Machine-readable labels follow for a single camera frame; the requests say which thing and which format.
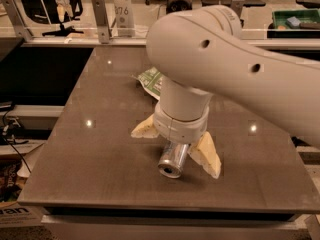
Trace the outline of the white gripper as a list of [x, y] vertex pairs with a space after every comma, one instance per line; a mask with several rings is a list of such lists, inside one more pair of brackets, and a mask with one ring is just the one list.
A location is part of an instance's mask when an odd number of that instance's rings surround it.
[[166, 115], [160, 104], [157, 104], [154, 114], [139, 123], [131, 132], [131, 136], [133, 138], [153, 139], [160, 134], [174, 143], [194, 143], [189, 147], [188, 155], [207, 174], [214, 179], [218, 179], [221, 173], [221, 161], [211, 134], [206, 131], [208, 115], [209, 107], [206, 107], [204, 115], [199, 119], [184, 122]]

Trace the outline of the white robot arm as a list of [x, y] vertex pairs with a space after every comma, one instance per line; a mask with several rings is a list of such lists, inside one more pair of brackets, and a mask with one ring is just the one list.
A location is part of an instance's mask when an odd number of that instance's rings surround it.
[[320, 145], [320, 63], [242, 41], [240, 19], [231, 8], [207, 6], [160, 18], [147, 33], [146, 51], [163, 75], [160, 99], [131, 135], [167, 139], [158, 163], [162, 175], [180, 177], [186, 158], [192, 158], [219, 177], [220, 158], [207, 130], [215, 94]]

